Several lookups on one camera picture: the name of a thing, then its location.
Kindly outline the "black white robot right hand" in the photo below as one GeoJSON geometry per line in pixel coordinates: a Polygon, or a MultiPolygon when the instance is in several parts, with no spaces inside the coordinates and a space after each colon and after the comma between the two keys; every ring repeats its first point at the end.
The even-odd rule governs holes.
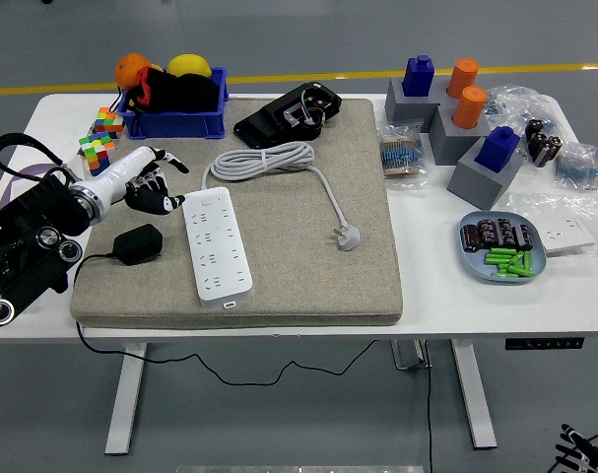
{"type": "Polygon", "coordinates": [[[560,438],[565,443],[556,444],[560,455],[556,462],[571,472],[598,472],[598,446],[568,424],[561,425],[560,438]]]}

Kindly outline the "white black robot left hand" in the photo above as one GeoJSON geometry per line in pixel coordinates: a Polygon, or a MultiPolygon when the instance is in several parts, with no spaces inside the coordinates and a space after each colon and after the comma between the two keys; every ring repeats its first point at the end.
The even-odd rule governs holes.
{"type": "Polygon", "coordinates": [[[167,215],[180,207],[185,198],[168,194],[162,162],[181,173],[189,173],[189,168],[173,154],[147,146],[137,148],[111,165],[92,181],[96,186],[93,189],[98,204],[96,214],[103,219],[111,205],[121,200],[131,209],[151,215],[167,215]]]}

